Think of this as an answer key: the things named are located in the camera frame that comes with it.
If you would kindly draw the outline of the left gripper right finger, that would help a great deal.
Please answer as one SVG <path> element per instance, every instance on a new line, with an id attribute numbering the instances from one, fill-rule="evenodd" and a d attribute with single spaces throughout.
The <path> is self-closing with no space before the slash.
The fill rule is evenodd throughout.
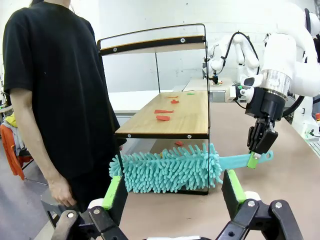
<path id="1" fill-rule="evenodd" d="M 278 199 L 267 205 L 256 192 L 246 196 L 234 170 L 224 171 L 221 190 L 230 221 L 218 240 L 244 240 L 250 231 L 260 231 L 266 240 L 303 239 L 287 201 Z"/>

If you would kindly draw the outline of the person's right hand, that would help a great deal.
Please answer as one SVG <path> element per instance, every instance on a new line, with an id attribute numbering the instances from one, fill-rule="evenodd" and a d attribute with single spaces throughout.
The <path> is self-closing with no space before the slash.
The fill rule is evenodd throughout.
<path id="1" fill-rule="evenodd" d="M 66 207 L 76 205 L 76 200 L 73 198 L 71 187 L 67 180 L 59 175 L 48 180 L 48 187 L 52 197 Z"/>

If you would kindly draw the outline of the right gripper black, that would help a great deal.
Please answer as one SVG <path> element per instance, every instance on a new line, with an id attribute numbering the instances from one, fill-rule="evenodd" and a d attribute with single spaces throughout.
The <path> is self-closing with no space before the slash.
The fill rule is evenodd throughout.
<path id="1" fill-rule="evenodd" d="M 272 122 L 279 121 L 284 112 L 285 99 L 267 92 L 260 87 L 254 88 L 253 97 L 247 103 L 245 114 L 258 118 L 248 130 L 247 146 L 250 157 L 247 167 L 255 168 L 260 156 L 266 154 L 278 137 Z"/>

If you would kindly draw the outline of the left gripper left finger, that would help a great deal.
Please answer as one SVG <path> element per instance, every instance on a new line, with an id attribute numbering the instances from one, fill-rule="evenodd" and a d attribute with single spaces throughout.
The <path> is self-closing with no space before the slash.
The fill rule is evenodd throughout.
<path id="1" fill-rule="evenodd" d="M 75 210 L 64 211 L 54 229 L 53 240 L 126 240 L 120 229 L 123 210 L 128 192 L 125 179 L 114 176 L 104 198 L 100 203 L 80 213 Z"/>

